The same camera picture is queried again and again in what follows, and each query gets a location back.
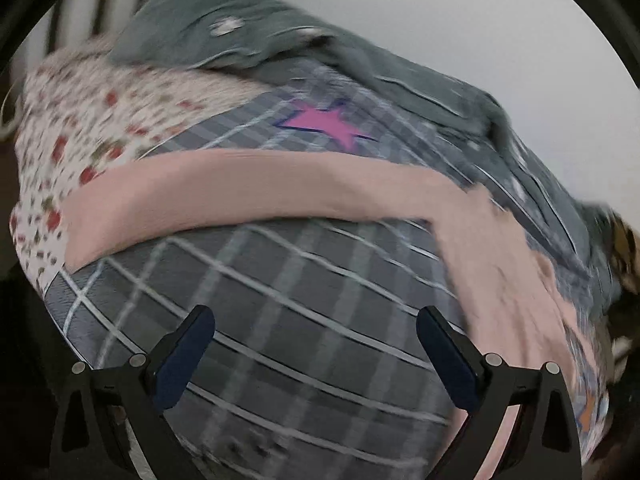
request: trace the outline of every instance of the headboard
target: headboard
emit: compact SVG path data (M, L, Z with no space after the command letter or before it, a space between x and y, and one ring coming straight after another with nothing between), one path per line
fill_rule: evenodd
M119 32L143 1L56 0L42 17L37 16L40 20L0 73L0 103L6 100L0 124L11 121L24 75L47 54L105 32Z

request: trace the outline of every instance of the plaid fabric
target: plaid fabric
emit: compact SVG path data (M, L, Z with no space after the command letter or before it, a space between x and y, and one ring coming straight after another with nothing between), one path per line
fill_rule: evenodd
M342 118L372 138L356 139L356 155L428 166L461 186L486 173L436 125L313 62L286 88L147 156L215 147L339 151L322 132L277 126L297 100L346 102ZM540 221L510 173L496 167L491 180L514 210ZM195 304L209 305L215 340L166 416L194 454L241 478L423 478L444 441L451 404L414 317L434 304L460 330L465 320L427 224L309 219L181 232L73 276L63 270L46 303L93 367L148 351Z

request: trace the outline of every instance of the wall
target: wall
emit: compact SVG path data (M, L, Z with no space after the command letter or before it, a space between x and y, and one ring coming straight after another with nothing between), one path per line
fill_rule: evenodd
M88 35L68 0L61 44ZM135 0L114 0L110 31ZM576 196L604 200L640 228L640 100L615 51L572 0L286 0L418 63L484 88ZM48 17L23 45L42 58Z

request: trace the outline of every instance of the pink star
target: pink star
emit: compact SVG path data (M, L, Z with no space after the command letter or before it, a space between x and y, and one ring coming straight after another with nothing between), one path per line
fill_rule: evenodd
M355 137L375 140L365 135L355 126L344 122L340 114L344 105L338 104L329 110L317 110L316 108L300 103L298 110L288 119L276 124L279 128L291 128L306 132L321 132L333 140L347 152L352 152L355 147Z

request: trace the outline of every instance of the blue outline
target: blue outline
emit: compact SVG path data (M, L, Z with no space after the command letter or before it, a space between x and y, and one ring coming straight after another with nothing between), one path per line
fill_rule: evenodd
M335 110L336 108L341 108L341 107L345 106L347 103L349 103L349 101L347 99L336 99L333 103L331 103L329 105L328 108L324 108L324 109L323 108L316 108L316 110L319 111L319 112L330 112L332 110ZM283 130L295 130L295 131L298 131L298 132L313 132L313 133L316 133L316 134L325 134L326 136L331 137L331 135L329 133L327 133L326 131L324 131L324 130L316 130L314 128L295 128L293 126L284 126L284 123L286 123L287 121L292 120L293 118L296 118L298 115L303 114L304 112L305 112L305 110L294 110L285 119L281 119L281 120L277 121L276 123L274 123L273 126L275 126L276 128L283 129ZM357 126L355 124L351 124L351 123L348 123L348 124L350 124L354 128L357 128ZM354 135L354 137L357 137L358 139L367 139L367 140L373 140L374 142L378 142L377 139L374 139L373 137L367 137L365 135Z

